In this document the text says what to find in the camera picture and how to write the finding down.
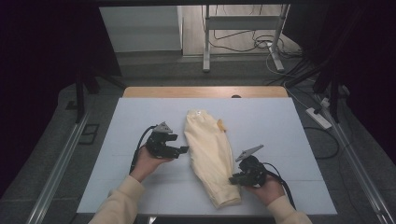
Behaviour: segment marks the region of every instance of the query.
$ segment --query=metal frame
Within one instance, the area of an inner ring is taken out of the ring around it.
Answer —
[[[282,33],[289,5],[283,5],[279,16],[210,16],[209,5],[206,5],[205,16],[205,46],[204,72],[210,71],[209,31],[211,30],[275,30],[272,44],[267,44],[274,60],[277,72],[284,72],[285,68],[279,59],[277,42]]]
[[[64,144],[61,155],[58,157],[58,160],[56,161],[44,188],[41,190],[41,193],[38,196],[35,206],[32,209],[32,212],[29,215],[26,223],[41,223],[44,219],[44,216],[47,214],[52,198],[58,189],[58,186],[64,176],[64,171],[66,170],[67,164],[73,155],[76,144],[78,143],[78,139],[84,130],[84,126],[87,123],[88,117],[90,116],[90,108],[91,107],[89,107],[87,112],[83,115],[80,123],[75,124],[73,131]]]
[[[395,220],[388,209],[388,206],[376,187],[374,181],[369,176],[367,171],[364,169],[363,164],[361,164],[361,160],[355,152],[354,147],[350,144],[350,139],[347,139],[347,135],[344,133],[343,128],[339,123],[336,123],[332,118],[331,113],[328,109],[323,108],[323,113],[330,121],[333,126],[335,133],[337,134],[337,138],[341,142],[344,151],[346,153],[346,158],[355,173],[356,178],[361,184],[361,188],[366,194],[367,199],[369,200],[371,206],[374,209],[376,216],[382,224],[392,223],[395,224]]]

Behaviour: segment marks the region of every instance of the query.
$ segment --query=table surface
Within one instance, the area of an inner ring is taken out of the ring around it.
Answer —
[[[231,99],[235,94],[245,98]],[[96,211],[108,192],[127,175],[134,150],[131,148],[138,140],[131,136],[140,136],[146,126],[166,121],[179,135],[168,145],[185,146],[184,118],[187,110],[196,107],[207,109],[215,119],[223,119],[234,156],[264,144],[255,156],[279,170],[299,210],[311,215],[336,214],[294,104],[282,87],[128,88],[114,112],[78,212]],[[240,172],[237,164],[234,172]],[[139,202],[142,215],[270,216],[244,189],[241,204],[215,209],[191,169],[189,153],[164,164],[143,184],[147,191]]]

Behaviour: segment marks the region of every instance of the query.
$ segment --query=aluminum rail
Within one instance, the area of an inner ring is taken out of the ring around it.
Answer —
[[[338,139],[344,147],[346,158],[353,172],[355,173],[355,176],[357,177],[359,183],[361,184],[361,188],[366,194],[366,197],[368,198],[371,206],[373,207],[379,221],[382,224],[395,224],[394,218],[392,217],[392,214],[390,213],[385,200],[383,199],[381,193],[376,187],[373,179],[369,176],[366,169],[364,169],[364,166],[361,163],[359,156],[356,154],[354,147],[350,144],[350,141],[344,133],[341,125],[339,123],[336,123],[332,119],[332,115],[327,108],[323,108],[322,111],[326,119],[329,120],[332,124]]]
[[[62,152],[56,161],[47,182],[42,189],[40,195],[38,196],[37,201],[35,202],[35,206],[28,217],[26,223],[38,224],[41,223],[44,219],[44,216],[47,214],[47,211],[50,207],[50,203],[52,198],[59,186],[59,183],[64,176],[64,171],[66,170],[67,164],[70,161],[70,158],[73,155],[74,149],[76,148],[76,144],[78,143],[78,139],[81,136],[82,131],[84,130],[85,124],[87,123],[88,117],[91,112],[91,107],[88,108],[87,112],[82,117],[80,123],[75,124],[73,131],[71,132],[69,138],[67,139]]]

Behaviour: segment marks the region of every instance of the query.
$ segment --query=wooden table edge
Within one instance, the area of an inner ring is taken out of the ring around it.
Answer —
[[[124,98],[266,98],[289,97],[281,86],[128,87]]]

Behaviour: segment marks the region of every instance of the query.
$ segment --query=beige sleeve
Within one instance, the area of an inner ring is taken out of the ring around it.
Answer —
[[[227,135],[205,110],[190,110],[184,133],[190,146],[191,166],[215,207],[240,203],[239,188],[231,185],[233,154]]]
[[[128,175],[117,189],[110,191],[90,224],[134,223],[137,202],[144,191],[145,188]]]
[[[291,206],[286,195],[268,204],[267,208],[273,214],[276,224],[312,224],[306,214],[297,212]]]

